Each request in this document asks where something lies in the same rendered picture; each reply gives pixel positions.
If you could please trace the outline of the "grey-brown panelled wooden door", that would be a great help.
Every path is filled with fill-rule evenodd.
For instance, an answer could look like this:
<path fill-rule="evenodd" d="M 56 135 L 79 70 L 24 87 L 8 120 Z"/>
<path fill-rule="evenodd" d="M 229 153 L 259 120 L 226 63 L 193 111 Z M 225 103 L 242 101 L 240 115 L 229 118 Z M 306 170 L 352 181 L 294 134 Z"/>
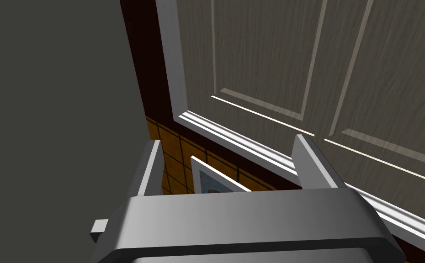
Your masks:
<path fill-rule="evenodd" d="M 188 110 L 425 219 L 425 0 L 175 0 Z"/>

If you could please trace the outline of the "white framed wall picture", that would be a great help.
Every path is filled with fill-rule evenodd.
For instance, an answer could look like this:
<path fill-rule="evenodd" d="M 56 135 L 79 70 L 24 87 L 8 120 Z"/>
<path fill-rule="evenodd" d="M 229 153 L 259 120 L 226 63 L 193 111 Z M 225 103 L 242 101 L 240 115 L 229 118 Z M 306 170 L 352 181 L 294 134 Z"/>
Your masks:
<path fill-rule="evenodd" d="M 200 159 L 191 156 L 191 168 L 195 194 L 251 192 Z"/>

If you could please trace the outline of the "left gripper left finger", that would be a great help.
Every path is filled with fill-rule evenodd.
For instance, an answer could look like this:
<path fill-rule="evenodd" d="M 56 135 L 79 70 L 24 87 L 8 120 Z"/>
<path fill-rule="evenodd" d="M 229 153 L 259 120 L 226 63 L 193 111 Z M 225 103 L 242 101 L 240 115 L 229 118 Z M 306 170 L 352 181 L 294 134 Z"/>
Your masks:
<path fill-rule="evenodd" d="M 162 195 L 164 153 L 161 140 L 146 143 L 139 159 L 127 197 Z"/>

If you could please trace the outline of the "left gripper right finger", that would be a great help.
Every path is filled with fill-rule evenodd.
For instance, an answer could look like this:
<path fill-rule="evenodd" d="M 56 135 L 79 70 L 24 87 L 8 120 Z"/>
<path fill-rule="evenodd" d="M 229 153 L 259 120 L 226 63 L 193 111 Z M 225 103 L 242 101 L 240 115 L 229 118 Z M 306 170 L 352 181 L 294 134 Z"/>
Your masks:
<path fill-rule="evenodd" d="M 303 189 L 345 188 L 346 184 L 307 134 L 297 134 L 292 161 Z"/>

